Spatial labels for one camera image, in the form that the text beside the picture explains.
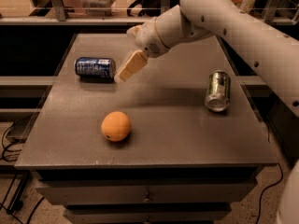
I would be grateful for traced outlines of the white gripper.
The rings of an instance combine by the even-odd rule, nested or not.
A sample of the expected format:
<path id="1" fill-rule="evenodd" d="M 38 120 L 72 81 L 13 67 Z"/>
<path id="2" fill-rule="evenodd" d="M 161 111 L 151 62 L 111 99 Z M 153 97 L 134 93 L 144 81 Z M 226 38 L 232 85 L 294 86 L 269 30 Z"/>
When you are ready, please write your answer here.
<path id="1" fill-rule="evenodd" d="M 158 35 L 157 18 L 153 17 L 142 25 L 136 25 L 126 31 L 128 37 L 134 38 L 140 48 L 131 52 L 117 70 L 114 80 L 125 82 L 148 63 L 150 58 L 157 58 L 166 54 L 169 48 Z"/>

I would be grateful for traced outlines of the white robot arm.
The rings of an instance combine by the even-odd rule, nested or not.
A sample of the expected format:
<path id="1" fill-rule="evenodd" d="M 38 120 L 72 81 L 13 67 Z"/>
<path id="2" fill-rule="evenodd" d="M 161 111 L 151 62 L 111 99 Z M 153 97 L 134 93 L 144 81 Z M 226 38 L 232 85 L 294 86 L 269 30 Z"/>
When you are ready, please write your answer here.
<path id="1" fill-rule="evenodd" d="M 118 69 L 118 80 L 128 80 L 149 58 L 162 56 L 180 43 L 217 35 L 299 116 L 298 41 L 250 16 L 232 0 L 179 0 L 127 34 L 135 39 L 137 50 Z"/>

